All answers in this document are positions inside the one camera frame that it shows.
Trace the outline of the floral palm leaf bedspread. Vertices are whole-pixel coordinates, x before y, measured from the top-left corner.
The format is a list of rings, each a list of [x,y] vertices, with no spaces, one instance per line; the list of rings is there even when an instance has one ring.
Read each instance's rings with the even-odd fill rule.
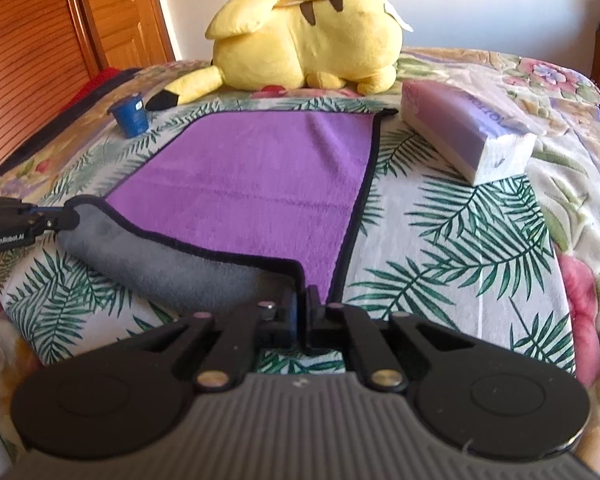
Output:
[[[344,299],[576,374],[593,405],[578,454],[600,473],[600,89],[569,68],[485,50],[407,48],[396,70],[483,100],[505,93],[544,136],[521,176],[471,186],[413,127],[387,120]],[[9,416],[23,378],[183,309],[104,278],[50,234],[0,255],[0,475],[23,451]]]

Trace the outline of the dark navy blanket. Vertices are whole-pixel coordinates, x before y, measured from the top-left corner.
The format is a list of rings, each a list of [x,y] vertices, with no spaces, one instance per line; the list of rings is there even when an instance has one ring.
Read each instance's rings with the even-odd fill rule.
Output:
[[[140,68],[127,68],[124,71],[126,73],[126,76],[125,81],[123,81],[122,84],[133,79],[135,74],[140,71]],[[42,148],[45,148],[47,144],[55,140],[64,130],[66,130],[76,120],[78,120],[81,116],[88,112],[96,103],[90,106],[87,110],[69,110],[65,113],[59,112],[59,114],[55,118],[53,118],[42,128],[39,128],[38,131],[30,137],[30,139],[24,142],[20,146],[20,148],[17,148],[11,155],[9,155],[6,158],[4,162],[1,163],[0,177],[3,174],[6,174],[8,170],[14,169],[15,166],[18,166],[39,150],[42,150]]]

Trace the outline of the yellow Pikachu plush toy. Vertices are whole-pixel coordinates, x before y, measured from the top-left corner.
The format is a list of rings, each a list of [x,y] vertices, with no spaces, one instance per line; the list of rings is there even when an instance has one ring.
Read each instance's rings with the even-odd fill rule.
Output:
[[[168,110],[223,86],[385,92],[409,30],[388,0],[228,0],[206,30],[210,65],[170,82],[146,107]]]

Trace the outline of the purple and grey towel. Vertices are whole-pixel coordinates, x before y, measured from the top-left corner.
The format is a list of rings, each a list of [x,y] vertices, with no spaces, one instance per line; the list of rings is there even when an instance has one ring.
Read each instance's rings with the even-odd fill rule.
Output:
[[[102,197],[78,196],[70,256],[176,312],[226,313],[313,285],[342,296],[382,113],[204,116]]]

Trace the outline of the red blanket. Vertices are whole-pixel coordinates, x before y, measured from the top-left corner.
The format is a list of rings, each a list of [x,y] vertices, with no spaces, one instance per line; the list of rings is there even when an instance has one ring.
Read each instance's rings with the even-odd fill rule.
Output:
[[[68,112],[69,110],[87,110],[111,90],[120,86],[125,81],[125,76],[126,73],[124,70],[111,67],[106,68],[106,70],[103,70],[84,84],[70,101],[61,107],[61,113]]]

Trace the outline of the blue plastic cup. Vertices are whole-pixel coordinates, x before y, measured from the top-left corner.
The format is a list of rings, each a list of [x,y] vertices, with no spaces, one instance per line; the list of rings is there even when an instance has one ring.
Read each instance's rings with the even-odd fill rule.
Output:
[[[149,128],[143,97],[140,93],[130,94],[112,103],[107,114],[114,118],[128,139],[140,136]]]

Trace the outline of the wooden louvered wardrobe door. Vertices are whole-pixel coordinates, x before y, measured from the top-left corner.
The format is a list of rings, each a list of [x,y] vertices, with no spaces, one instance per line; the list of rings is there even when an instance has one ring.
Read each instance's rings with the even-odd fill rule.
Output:
[[[0,0],[0,166],[97,73],[76,0]]]

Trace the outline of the pink tissue pack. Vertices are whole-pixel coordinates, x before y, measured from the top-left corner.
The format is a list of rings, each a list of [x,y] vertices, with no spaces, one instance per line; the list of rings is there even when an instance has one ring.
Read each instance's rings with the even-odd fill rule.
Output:
[[[526,171],[546,131],[507,95],[482,78],[402,82],[402,120],[420,133],[472,186]]]

